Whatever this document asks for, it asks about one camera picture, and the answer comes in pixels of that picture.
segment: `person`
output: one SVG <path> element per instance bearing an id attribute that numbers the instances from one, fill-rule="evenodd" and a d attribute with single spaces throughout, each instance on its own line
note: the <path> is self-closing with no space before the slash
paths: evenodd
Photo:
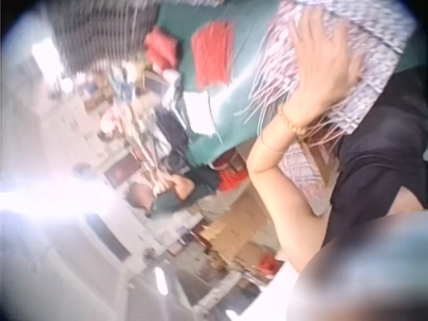
<path id="1" fill-rule="evenodd" d="M 126 196 L 133 207 L 144 209 L 147 217 L 190 207 L 199 199 L 214 195 L 220 185 L 219 173 L 208 166 L 191 169 L 183 176 L 157 171 L 153 179 L 153 188 L 133 183 Z"/>
<path id="2" fill-rule="evenodd" d="M 289 25 L 300 83 L 256 140 L 249 176 L 277 230 L 291 265 L 301 272 L 312 257 L 350 228 L 385 215 L 427 208 L 426 72 L 394 75 L 359 127 L 336 146 L 339 176 L 330 215 L 316 216 L 303 194 L 281 172 L 284 152 L 311 122 L 345 97 L 360 78 L 361 57 L 350 58 L 346 26 L 331 37 L 322 10 L 305 10 Z"/>

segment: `man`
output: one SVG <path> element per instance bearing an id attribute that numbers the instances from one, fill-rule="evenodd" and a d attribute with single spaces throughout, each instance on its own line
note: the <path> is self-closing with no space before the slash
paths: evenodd
<path id="1" fill-rule="evenodd" d="M 147 217 L 190 207 L 199 199 L 215 194 L 220 184 L 218 172 L 209 167 L 197 167 L 183 176 L 158 171 L 153 179 L 156 181 L 153 189 L 133 183 L 126 197 L 133 207 L 146 210 Z"/>

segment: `gold bracelet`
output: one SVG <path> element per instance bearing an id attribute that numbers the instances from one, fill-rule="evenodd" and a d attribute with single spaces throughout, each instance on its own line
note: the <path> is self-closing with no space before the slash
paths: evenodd
<path id="1" fill-rule="evenodd" d="M 301 135 L 305 135 L 306 133 L 306 128 L 301 128 L 299 126 L 296 126 L 295 124 L 293 124 L 291 122 L 290 119 L 287 118 L 287 116 L 284 114 L 284 111 L 282 110 L 282 108 L 280 107 L 278 110 L 278 115 L 280 116 L 280 118 L 282 119 L 282 123 L 288 127 L 290 130 L 293 131 L 294 134 L 301 136 Z"/>
<path id="2" fill-rule="evenodd" d="M 261 132 L 259 138 L 260 138 L 261 145 L 263 145 L 263 147 L 266 148 L 268 151 L 273 152 L 275 154 L 284 154 L 285 153 L 285 151 L 274 150 L 274 149 L 268 147 L 265 144 L 265 142 L 263 141 L 263 132 Z"/>

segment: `bracelet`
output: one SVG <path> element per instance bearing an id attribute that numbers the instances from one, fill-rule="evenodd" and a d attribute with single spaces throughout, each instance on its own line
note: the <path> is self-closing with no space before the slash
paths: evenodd
<path id="1" fill-rule="evenodd" d="M 290 119 L 287 118 L 287 116 L 284 114 L 284 111 L 282 110 L 282 108 L 280 107 L 278 110 L 278 115 L 280 116 L 280 118 L 282 119 L 283 124 L 288 127 L 290 130 L 293 131 L 294 134 L 301 136 L 301 135 L 305 135 L 306 133 L 306 128 L 301 128 L 299 126 L 296 126 L 295 124 L 293 124 L 291 122 Z"/>
<path id="2" fill-rule="evenodd" d="M 273 152 L 273 153 L 275 153 L 275 154 L 284 154 L 284 153 L 285 153 L 285 151 L 274 150 L 274 149 L 272 149 L 272 148 L 268 147 L 268 146 L 265 144 L 265 142 L 263 141 L 263 132 L 260 134 L 259 138 L 260 138 L 261 145 L 262 145 L 264 148 L 266 148 L 268 151 Z"/>

